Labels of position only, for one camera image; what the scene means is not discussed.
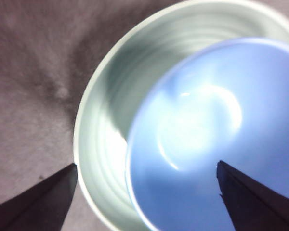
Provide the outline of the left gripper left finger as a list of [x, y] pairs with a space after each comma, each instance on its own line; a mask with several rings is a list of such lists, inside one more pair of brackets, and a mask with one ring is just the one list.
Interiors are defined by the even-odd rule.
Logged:
[[77, 184], [70, 164], [18, 196], [0, 204], [0, 231], [59, 231]]

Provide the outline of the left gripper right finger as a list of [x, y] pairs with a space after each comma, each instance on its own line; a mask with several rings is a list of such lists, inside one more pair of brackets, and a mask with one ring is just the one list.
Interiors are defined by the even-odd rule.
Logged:
[[216, 176], [221, 198], [237, 231], [289, 231], [289, 198], [224, 161]]

